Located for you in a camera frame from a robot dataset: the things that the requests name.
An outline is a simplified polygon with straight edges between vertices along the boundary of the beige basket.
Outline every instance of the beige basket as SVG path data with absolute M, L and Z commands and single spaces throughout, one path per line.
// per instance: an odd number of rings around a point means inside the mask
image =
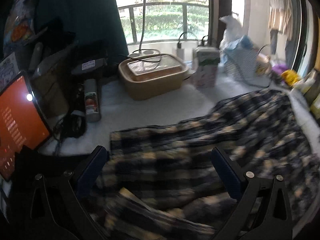
M 127 59 L 120 63 L 120 77 L 124 83 L 126 91 L 132 99 L 145 100 L 151 97 L 159 96 L 172 90 L 176 90 L 181 87 L 182 82 L 185 80 L 185 78 L 187 78 L 188 68 L 179 58 L 173 55 L 165 53 L 159 54 L 159 56 L 164 55 L 169 55 L 177 60 L 182 66 L 182 71 L 164 77 L 158 77 L 151 80 L 138 82 L 132 79 L 134 74 L 128 68 L 127 64 L 129 62 L 136 61 L 137 59 L 149 58 L 150 56 L 141 56 L 135 59 Z

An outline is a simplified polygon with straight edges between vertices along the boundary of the black clamp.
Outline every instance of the black clamp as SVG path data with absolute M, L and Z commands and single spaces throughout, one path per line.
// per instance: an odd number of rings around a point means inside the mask
M 105 240 L 103 228 L 79 202 L 88 195 L 103 165 L 109 160 L 106 149 L 96 147 L 73 171 L 59 177 L 37 174 L 25 220 L 25 239 Z
M 238 200 L 237 208 L 228 221 L 215 234 L 214 240 L 291 240 L 292 215 L 284 179 L 257 178 L 253 172 L 243 172 L 218 148 L 212 150 L 212 164 L 231 198 Z M 262 197 L 261 205 L 248 233 L 238 237 L 253 208 L 256 199 Z

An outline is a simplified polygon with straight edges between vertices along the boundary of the tablet screen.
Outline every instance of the tablet screen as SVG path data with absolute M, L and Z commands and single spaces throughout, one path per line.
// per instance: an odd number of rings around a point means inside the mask
M 0 95 L 0 174 L 8 180 L 14 171 L 15 152 L 23 145 L 35 149 L 49 136 L 25 77 L 18 77 Z

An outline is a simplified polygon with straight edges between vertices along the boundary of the metal screw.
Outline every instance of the metal screw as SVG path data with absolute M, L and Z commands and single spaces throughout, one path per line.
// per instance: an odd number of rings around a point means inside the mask
M 42 174 L 37 174 L 36 176 L 35 176 L 35 179 L 36 180 L 40 180 L 42 178 Z
M 72 171 L 65 171 L 65 172 L 63 173 L 63 175 L 64 175 L 65 177 L 69 177 L 69 176 L 72 175 Z
M 279 181 L 283 181 L 283 177 L 281 175 L 277 175 L 276 179 L 279 180 Z
M 252 171 L 247 171 L 247 173 L 245 175 L 250 179 L 252 179 L 254 177 L 254 173 Z

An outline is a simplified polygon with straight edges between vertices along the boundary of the purple cloth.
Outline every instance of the purple cloth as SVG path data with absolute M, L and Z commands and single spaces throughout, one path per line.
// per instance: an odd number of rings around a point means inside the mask
M 275 73 L 277 73 L 279 76 L 281 76 L 281 74 L 282 74 L 284 71 L 288 70 L 288 69 L 289 69 L 289 68 L 287 67 L 286 64 L 274 65 L 274 66 L 272 67 L 272 70 L 273 70 Z

